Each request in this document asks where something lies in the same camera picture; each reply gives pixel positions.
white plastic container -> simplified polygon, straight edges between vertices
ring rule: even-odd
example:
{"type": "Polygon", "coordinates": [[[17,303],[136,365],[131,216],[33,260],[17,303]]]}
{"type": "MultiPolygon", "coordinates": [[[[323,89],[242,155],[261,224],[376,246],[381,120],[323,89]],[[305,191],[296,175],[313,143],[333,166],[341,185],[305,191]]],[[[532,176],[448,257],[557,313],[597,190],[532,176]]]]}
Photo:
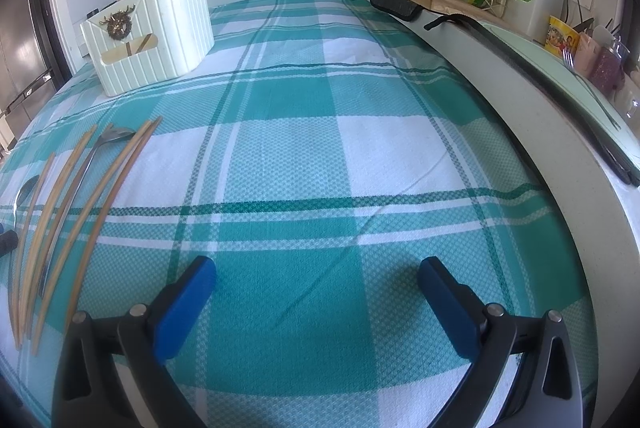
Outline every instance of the white plastic container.
{"type": "Polygon", "coordinates": [[[549,17],[560,18],[564,0],[507,0],[502,18],[540,44],[546,42],[549,17]]]}
{"type": "Polygon", "coordinates": [[[214,44],[207,0],[121,0],[81,29],[108,96],[178,78],[214,44]]]}

stainless steel door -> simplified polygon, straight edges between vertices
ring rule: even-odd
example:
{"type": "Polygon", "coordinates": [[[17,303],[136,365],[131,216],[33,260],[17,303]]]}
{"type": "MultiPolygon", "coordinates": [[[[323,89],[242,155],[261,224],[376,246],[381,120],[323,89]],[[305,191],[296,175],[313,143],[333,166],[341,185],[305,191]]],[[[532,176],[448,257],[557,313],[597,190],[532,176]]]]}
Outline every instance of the stainless steel door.
{"type": "Polygon", "coordinates": [[[8,111],[6,121],[16,138],[55,94],[50,78],[29,0],[0,0],[0,111],[8,111]],[[33,84],[40,86],[32,90],[33,84]]]}
{"type": "Polygon", "coordinates": [[[47,103],[55,93],[56,88],[53,86],[53,82],[48,81],[46,84],[34,90],[28,98],[18,106],[12,108],[11,112],[6,115],[7,125],[9,125],[9,128],[17,139],[20,139],[29,123],[31,123],[33,118],[40,112],[40,109],[44,107],[44,104],[47,103]]]}
{"type": "MultiPolygon", "coordinates": [[[[31,20],[29,0],[0,0],[0,44],[15,98],[47,70],[31,20]]],[[[0,93],[5,85],[0,80],[0,93]]]]}

white plastic storage box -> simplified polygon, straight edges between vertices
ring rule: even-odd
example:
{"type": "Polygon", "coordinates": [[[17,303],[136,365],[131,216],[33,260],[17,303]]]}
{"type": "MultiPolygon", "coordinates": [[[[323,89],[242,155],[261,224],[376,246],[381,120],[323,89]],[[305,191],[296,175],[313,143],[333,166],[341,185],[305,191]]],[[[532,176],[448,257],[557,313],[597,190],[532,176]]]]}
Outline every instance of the white plastic storage box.
{"type": "Polygon", "coordinates": [[[108,96],[182,76],[214,43],[207,0],[121,0],[81,29],[108,96]]]}

cutting board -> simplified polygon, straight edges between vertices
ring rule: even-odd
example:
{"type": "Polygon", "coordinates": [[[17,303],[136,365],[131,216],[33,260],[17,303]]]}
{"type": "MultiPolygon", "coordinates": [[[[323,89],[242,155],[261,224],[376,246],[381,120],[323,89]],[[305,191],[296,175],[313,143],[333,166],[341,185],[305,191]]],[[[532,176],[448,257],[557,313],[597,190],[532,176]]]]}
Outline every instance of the cutting board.
{"type": "Polygon", "coordinates": [[[468,15],[469,17],[475,18],[476,20],[484,20],[490,24],[494,24],[495,26],[500,26],[501,28],[505,28],[506,30],[515,31],[509,24],[507,24],[500,17],[496,17],[494,14],[489,12],[484,12],[471,4],[467,4],[466,2],[459,0],[410,0],[415,2],[416,4],[420,4],[426,10],[444,14],[463,14],[468,15]]]}

chopstick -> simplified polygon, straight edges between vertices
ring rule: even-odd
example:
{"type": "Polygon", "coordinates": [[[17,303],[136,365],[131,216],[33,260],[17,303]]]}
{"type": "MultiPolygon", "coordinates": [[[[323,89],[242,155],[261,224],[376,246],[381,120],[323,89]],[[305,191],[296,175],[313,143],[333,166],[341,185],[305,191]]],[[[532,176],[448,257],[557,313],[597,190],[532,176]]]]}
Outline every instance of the chopstick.
{"type": "Polygon", "coordinates": [[[71,289],[71,296],[69,297],[69,303],[66,308],[66,319],[65,319],[65,332],[71,322],[71,317],[76,312],[76,308],[78,307],[78,298],[80,296],[80,292],[82,291],[82,282],[84,281],[84,275],[86,274],[86,268],[89,265],[89,260],[91,259],[91,255],[94,252],[95,243],[98,240],[98,235],[100,234],[100,230],[102,229],[102,225],[104,224],[109,211],[111,210],[111,206],[113,205],[113,201],[118,195],[120,191],[120,187],[127,179],[129,172],[133,165],[136,163],[140,153],[145,148],[146,143],[149,141],[154,131],[158,127],[158,125],[162,121],[162,116],[158,116],[156,121],[154,121],[148,129],[146,129],[145,134],[140,138],[140,142],[136,145],[136,149],[131,154],[130,158],[127,160],[127,163],[122,168],[116,182],[113,184],[111,191],[107,195],[107,198],[104,200],[104,204],[100,209],[100,213],[98,214],[98,218],[95,220],[94,229],[91,230],[91,234],[89,235],[89,240],[84,245],[84,251],[82,252],[82,257],[80,258],[80,264],[78,265],[78,273],[76,274],[76,279],[74,281],[74,286],[71,289]]]}
{"type": "Polygon", "coordinates": [[[33,316],[33,307],[35,305],[38,287],[37,285],[35,287],[33,286],[33,275],[36,266],[38,265],[38,253],[40,251],[42,239],[47,230],[47,224],[49,224],[53,208],[55,207],[56,202],[58,202],[58,197],[65,187],[66,181],[69,179],[69,176],[76,166],[76,163],[78,162],[78,159],[84,151],[87,143],[89,143],[92,135],[94,135],[95,129],[97,129],[97,125],[94,125],[82,135],[76,145],[76,148],[74,148],[68,160],[66,160],[65,166],[63,166],[62,171],[56,179],[56,183],[53,185],[53,189],[47,198],[47,202],[45,203],[38,220],[36,231],[33,234],[33,240],[31,241],[31,246],[29,246],[29,252],[27,255],[27,264],[24,268],[24,300],[19,300],[18,308],[18,343],[20,345],[22,345],[22,339],[25,332],[27,332],[28,335],[31,334],[31,324],[33,323],[31,317],[33,316]]]}
{"type": "Polygon", "coordinates": [[[47,163],[45,163],[44,168],[38,177],[38,182],[36,183],[36,188],[33,190],[33,195],[31,196],[31,202],[29,203],[29,209],[27,210],[27,214],[24,218],[24,224],[22,225],[22,232],[20,233],[20,239],[18,240],[18,249],[15,254],[15,266],[14,266],[14,276],[13,282],[14,287],[11,292],[11,296],[9,297],[9,320],[11,322],[11,328],[14,332],[14,341],[16,350],[20,348],[18,343],[18,329],[16,328],[15,319],[18,318],[18,300],[20,296],[20,272],[22,270],[22,258],[24,256],[24,245],[27,242],[27,234],[29,233],[29,224],[31,224],[31,216],[33,215],[33,210],[36,208],[36,201],[40,196],[40,191],[42,190],[42,186],[44,185],[45,179],[47,179],[47,174],[49,173],[49,169],[51,168],[51,164],[56,156],[55,152],[51,152],[49,158],[47,159],[47,163]]]}
{"type": "Polygon", "coordinates": [[[92,208],[96,204],[97,200],[100,198],[100,195],[104,191],[107,184],[110,182],[111,178],[114,176],[116,171],[120,168],[126,157],[131,153],[134,147],[138,144],[140,138],[145,134],[146,129],[151,126],[151,121],[145,121],[142,126],[138,129],[138,132],[129,140],[129,143],[122,149],[121,153],[117,156],[117,158],[113,161],[107,172],[105,172],[102,179],[98,183],[98,186],[95,187],[94,192],[89,197],[88,201],[82,208],[80,215],[76,219],[74,227],[69,233],[68,238],[66,239],[66,243],[64,244],[62,251],[58,255],[58,259],[56,260],[56,265],[50,272],[49,279],[47,280],[47,284],[45,286],[44,295],[42,297],[42,303],[40,305],[40,313],[38,314],[38,321],[36,324],[36,330],[31,341],[31,353],[36,355],[38,353],[38,345],[40,344],[40,337],[42,335],[42,328],[44,327],[44,320],[47,316],[47,310],[49,309],[49,305],[51,303],[51,298],[53,297],[53,291],[58,283],[58,278],[62,273],[62,269],[65,265],[66,259],[69,256],[69,252],[71,252],[71,248],[73,247],[82,226],[84,226],[84,222],[86,221],[89,213],[91,213],[92,208]]]}
{"type": "MultiPolygon", "coordinates": [[[[104,128],[103,133],[105,131],[108,131],[112,127],[113,127],[113,123],[108,123],[108,125],[104,128]]],[[[43,245],[40,246],[40,253],[38,255],[38,258],[39,259],[41,258],[43,262],[42,262],[41,270],[39,272],[36,272],[36,275],[35,275],[37,279],[36,282],[38,283],[38,287],[37,287],[38,290],[40,290],[41,288],[41,282],[43,280],[42,273],[44,271],[45,264],[47,264],[47,259],[49,259],[49,263],[50,263],[49,249],[51,249],[52,251],[51,257],[53,257],[53,250],[56,248],[55,243],[57,243],[58,241],[58,236],[56,235],[60,235],[60,231],[58,231],[58,226],[60,225],[60,222],[66,218],[66,214],[68,213],[68,210],[66,209],[66,207],[70,205],[69,200],[72,198],[72,195],[75,196],[76,194],[73,189],[78,188],[80,181],[82,180],[82,177],[84,177],[84,174],[87,171],[87,168],[90,162],[91,160],[89,159],[89,156],[86,156],[84,158],[84,161],[82,161],[80,168],[76,172],[76,176],[72,179],[71,185],[69,185],[69,188],[66,190],[65,196],[62,199],[62,202],[60,203],[58,211],[53,217],[53,221],[51,222],[49,227],[49,234],[45,237],[43,245]]]]}

